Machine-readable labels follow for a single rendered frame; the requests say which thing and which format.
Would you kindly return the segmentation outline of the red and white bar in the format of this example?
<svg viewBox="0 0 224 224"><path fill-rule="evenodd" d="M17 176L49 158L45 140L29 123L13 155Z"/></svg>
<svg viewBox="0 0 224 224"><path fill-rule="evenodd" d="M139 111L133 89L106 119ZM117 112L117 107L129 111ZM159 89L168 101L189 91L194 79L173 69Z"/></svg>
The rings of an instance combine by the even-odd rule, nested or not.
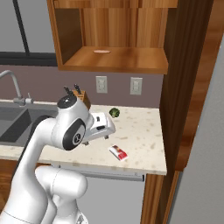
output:
<svg viewBox="0 0 224 224"><path fill-rule="evenodd" d="M119 160L124 161L129 158L128 154L117 145L112 145L108 150Z"/></svg>

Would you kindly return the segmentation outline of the open wooden wall cabinet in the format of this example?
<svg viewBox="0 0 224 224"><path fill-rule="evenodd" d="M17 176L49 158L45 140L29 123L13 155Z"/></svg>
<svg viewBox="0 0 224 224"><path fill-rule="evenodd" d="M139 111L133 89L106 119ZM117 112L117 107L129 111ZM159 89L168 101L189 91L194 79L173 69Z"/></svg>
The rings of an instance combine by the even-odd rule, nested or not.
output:
<svg viewBox="0 0 224 224"><path fill-rule="evenodd" d="M58 69L166 74L168 10L178 0L46 0ZM94 53L93 50L111 53Z"/></svg>

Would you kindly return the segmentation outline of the grey wall outlet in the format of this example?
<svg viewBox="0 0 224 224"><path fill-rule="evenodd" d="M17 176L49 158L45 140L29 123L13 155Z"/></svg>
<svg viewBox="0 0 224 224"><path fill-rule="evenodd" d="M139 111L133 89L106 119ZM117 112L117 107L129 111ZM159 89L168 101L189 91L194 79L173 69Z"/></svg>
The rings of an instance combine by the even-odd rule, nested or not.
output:
<svg viewBox="0 0 224 224"><path fill-rule="evenodd" d="M132 95L141 95L142 94L142 84L143 79L137 77L130 78L130 93Z"/></svg>
<svg viewBox="0 0 224 224"><path fill-rule="evenodd" d="M96 92L99 94L106 94L108 92L106 76L96 76Z"/></svg>

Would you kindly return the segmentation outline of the silver tap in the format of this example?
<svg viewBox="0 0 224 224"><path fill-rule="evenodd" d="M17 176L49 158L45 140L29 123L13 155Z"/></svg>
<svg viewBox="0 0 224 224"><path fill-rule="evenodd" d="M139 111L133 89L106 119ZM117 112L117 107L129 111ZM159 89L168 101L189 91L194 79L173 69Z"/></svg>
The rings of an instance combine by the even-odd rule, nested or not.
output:
<svg viewBox="0 0 224 224"><path fill-rule="evenodd" d="M33 99L31 98L30 95L28 95L27 98L24 98L22 96L16 75L11 70L5 70L0 73L0 79L2 79L5 76L10 76L12 78L14 87L16 89L17 97L13 99L13 102L21 107L25 106L26 104L33 104Z"/></svg>

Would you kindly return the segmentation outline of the white dishwasher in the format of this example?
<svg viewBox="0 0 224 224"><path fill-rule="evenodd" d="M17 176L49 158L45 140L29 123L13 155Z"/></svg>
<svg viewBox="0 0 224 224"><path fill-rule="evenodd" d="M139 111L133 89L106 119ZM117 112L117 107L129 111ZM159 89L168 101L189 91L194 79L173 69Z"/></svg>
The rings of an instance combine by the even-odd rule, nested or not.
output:
<svg viewBox="0 0 224 224"><path fill-rule="evenodd" d="M63 165L63 168L84 172L143 175L130 171L110 171L69 165ZM144 182L90 177L87 177L87 182L87 191L77 202L89 224L140 224Z"/></svg>

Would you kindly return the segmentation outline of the tall wooden cabinet panel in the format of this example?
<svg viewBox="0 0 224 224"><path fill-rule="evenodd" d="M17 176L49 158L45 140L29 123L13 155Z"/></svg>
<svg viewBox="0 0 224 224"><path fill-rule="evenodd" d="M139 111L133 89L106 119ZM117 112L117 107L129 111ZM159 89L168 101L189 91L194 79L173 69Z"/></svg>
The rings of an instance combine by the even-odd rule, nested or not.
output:
<svg viewBox="0 0 224 224"><path fill-rule="evenodd" d="M167 174L147 174L140 224L168 224L186 168L224 34L224 0L178 0L168 10L160 118Z"/></svg>

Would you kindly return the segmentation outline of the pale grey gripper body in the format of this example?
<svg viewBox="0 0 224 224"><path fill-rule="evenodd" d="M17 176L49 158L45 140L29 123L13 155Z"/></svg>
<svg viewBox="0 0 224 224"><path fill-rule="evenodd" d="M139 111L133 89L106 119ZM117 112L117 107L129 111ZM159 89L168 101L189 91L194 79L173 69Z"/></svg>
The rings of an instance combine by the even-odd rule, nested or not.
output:
<svg viewBox="0 0 224 224"><path fill-rule="evenodd" d="M106 115L93 115L93 122L87 126L82 142L90 142L115 132L116 127L109 117Z"/></svg>

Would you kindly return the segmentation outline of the grey sink basin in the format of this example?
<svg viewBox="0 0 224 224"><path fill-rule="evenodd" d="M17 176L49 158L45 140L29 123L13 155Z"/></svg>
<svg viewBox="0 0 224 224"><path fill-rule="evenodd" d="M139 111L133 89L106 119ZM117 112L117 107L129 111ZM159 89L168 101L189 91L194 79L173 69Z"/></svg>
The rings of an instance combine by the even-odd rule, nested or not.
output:
<svg viewBox="0 0 224 224"><path fill-rule="evenodd" d="M57 115L55 105L27 105L20 107L0 102L0 145L25 146L32 123L40 116Z"/></svg>

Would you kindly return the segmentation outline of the wooden knife block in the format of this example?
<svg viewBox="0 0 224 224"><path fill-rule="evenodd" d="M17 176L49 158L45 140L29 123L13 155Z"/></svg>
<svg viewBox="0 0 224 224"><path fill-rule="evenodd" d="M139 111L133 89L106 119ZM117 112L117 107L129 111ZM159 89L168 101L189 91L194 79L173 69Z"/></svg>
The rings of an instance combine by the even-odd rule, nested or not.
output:
<svg viewBox="0 0 224 224"><path fill-rule="evenodd" d="M88 99L88 95L87 95L87 93L84 90L81 90L80 94L78 93L77 90L74 90L73 93L84 102L84 104L86 105L87 109L91 108L90 100Z"/></svg>

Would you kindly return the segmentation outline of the green broccoli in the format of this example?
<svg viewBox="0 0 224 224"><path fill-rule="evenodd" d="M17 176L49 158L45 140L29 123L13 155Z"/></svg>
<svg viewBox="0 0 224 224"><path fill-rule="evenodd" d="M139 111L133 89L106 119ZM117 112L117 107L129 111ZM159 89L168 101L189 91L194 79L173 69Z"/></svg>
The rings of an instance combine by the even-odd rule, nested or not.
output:
<svg viewBox="0 0 224 224"><path fill-rule="evenodd" d="M110 111L109 111L109 114L115 118L115 117L118 117L120 115L120 110L118 108L112 108Z"/></svg>

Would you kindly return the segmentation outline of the wooden base cabinet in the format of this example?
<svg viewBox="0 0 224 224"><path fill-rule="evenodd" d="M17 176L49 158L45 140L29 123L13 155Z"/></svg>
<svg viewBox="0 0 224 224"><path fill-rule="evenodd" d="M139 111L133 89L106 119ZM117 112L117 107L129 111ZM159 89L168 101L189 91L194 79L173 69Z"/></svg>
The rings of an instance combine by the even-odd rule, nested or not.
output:
<svg viewBox="0 0 224 224"><path fill-rule="evenodd" d="M0 213L2 212L11 189L11 177L18 161L0 159Z"/></svg>

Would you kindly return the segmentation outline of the black framed window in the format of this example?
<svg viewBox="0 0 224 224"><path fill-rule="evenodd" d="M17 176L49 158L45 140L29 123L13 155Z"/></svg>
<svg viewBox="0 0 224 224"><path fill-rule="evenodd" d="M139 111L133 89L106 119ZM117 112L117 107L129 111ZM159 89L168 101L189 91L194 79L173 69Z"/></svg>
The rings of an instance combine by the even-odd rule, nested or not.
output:
<svg viewBox="0 0 224 224"><path fill-rule="evenodd" d="M46 0L0 0L0 65L57 66Z"/></svg>

